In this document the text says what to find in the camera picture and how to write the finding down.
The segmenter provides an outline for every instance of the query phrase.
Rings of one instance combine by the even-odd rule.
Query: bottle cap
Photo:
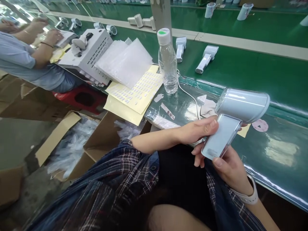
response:
[[[157,32],[158,43],[161,46],[165,46],[171,42],[170,30],[168,28],[162,28]]]

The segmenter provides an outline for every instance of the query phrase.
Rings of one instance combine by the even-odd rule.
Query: hair dryer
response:
[[[225,88],[215,107],[219,128],[206,139],[202,155],[211,160],[222,157],[241,125],[260,119],[269,102],[270,96],[266,93]]]

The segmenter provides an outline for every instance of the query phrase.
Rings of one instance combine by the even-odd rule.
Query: hair dryer handle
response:
[[[205,146],[201,150],[202,155],[211,160],[224,155],[243,123],[227,115],[219,115],[217,122],[219,123],[217,132],[206,139]]]

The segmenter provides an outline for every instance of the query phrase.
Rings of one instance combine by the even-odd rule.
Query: shirt sleeve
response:
[[[35,59],[25,50],[10,44],[1,44],[0,59],[32,69]]]

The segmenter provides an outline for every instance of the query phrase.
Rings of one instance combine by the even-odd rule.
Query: plaid shirt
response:
[[[207,184],[218,230],[265,230],[206,161]],[[30,225],[28,230],[103,230],[158,182],[158,153],[144,154],[124,140],[111,150]]]

